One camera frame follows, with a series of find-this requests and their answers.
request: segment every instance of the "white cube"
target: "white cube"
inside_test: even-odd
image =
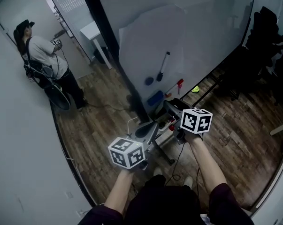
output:
[[[205,109],[184,109],[180,128],[192,133],[205,133],[210,129],[212,113]]]
[[[142,142],[118,137],[108,147],[112,162],[116,165],[131,169],[145,160]]]

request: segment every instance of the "white cable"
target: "white cable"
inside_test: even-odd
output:
[[[128,123],[127,123],[127,127],[128,127],[127,133],[128,133],[128,134],[129,134],[129,122],[132,121],[132,120],[134,120],[135,118],[132,118],[132,119],[128,120]]]

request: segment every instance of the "blue eraser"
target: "blue eraser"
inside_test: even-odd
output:
[[[164,98],[163,92],[160,90],[155,93],[152,97],[150,97],[147,101],[147,104],[150,106],[155,105],[156,103],[160,102]]]

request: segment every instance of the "woman's arm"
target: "woman's arm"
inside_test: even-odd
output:
[[[133,180],[133,172],[122,170],[105,202],[105,207],[116,210],[122,214],[126,205],[129,190]]]
[[[227,183],[225,176],[199,136],[185,132],[185,139],[189,143],[199,165],[206,191],[211,194],[218,185]]]

